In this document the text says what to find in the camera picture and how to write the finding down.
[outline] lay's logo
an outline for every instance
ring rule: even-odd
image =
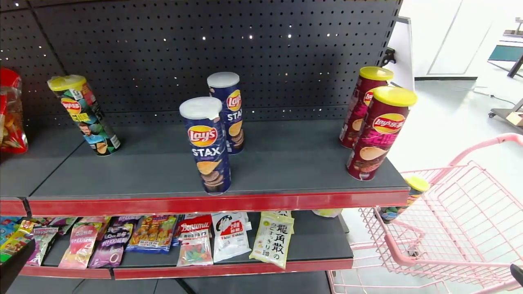
[[[366,92],[365,97],[363,97],[363,103],[365,103],[365,105],[369,106],[371,100],[372,100],[372,92]]]
[[[405,117],[400,114],[384,114],[376,117],[372,127],[381,134],[394,134],[401,130]]]
[[[192,126],[187,131],[189,141],[194,146],[207,147],[213,145],[218,138],[218,131],[216,128],[208,126]]]
[[[62,98],[62,105],[65,107],[67,112],[73,115],[77,115],[82,111],[82,106],[77,101],[70,98]]]
[[[227,97],[227,108],[232,111],[238,111],[242,106],[242,96],[240,90],[235,90]]]

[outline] blue chip can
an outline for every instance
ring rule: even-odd
[[[244,133],[242,118],[242,96],[238,83],[240,76],[231,72],[220,72],[207,78],[210,96],[222,102],[220,113],[225,126],[227,151],[235,155],[243,150]]]
[[[225,144],[223,122],[219,116],[220,110],[208,118],[199,118],[198,115],[184,115],[186,112],[182,110],[186,109],[184,104],[191,104],[195,101],[201,105],[206,99],[217,101],[217,99],[211,97],[190,99],[180,106],[180,113],[184,117],[191,151],[200,172],[203,187],[207,193],[216,195],[227,191],[231,185],[229,155]]]

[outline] red snack bag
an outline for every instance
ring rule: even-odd
[[[71,232],[69,248],[64,253],[58,267],[87,268],[93,253],[96,235],[101,228],[101,223],[76,223]]]
[[[9,153],[27,151],[27,138],[22,125],[22,82],[12,70],[0,69],[0,112],[5,108],[0,150]]]

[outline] lower shelf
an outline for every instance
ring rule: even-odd
[[[293,211],[294,235],[291,237],[287,268],[249,259],[249,253],[236,256],[214,265],[176,267],[179,247],[171,248],[169,254],[144,254],[126,252],[119,267],[112,269],[115,279],[187,278],[204,276],[247,275],[260,273],[310,272],[330,269],[349,269],[353,253],[347,241],[341,220],[323,218],[312,211]],[[259,225],[259,212],[249,213],[253,229],[247,232],[252,247]],[[55,241],[42,267],[24,268],[21,274],[28,276],[103,278],[109,269],[69,270],[57,268],[69,246],[69,235]]]

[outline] cart handle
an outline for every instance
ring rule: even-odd
[[[456,158],[454,158],[450,163],[449,166],[456,166],[463,158],[465,158],[467,155],[469,155],[472,151],[478,150],[481,148],[485,148],[488,146],[504,143],[507,141],[513,141],[519,143],[519,145],[523,146],[523,135],[519,135],[516,133],[504,133],[497,137],[494,137],[492,139],[480,142],[474,146],[471,146],[465,150],[463,150]],[[446,168],[443,171],[441,171],[439,174],[437,174],[435,177],[433,177],[430,180],[430,183],[436,184],[438,183],[442,178],[444,178],[448,173],[450,172],[450,169]]]

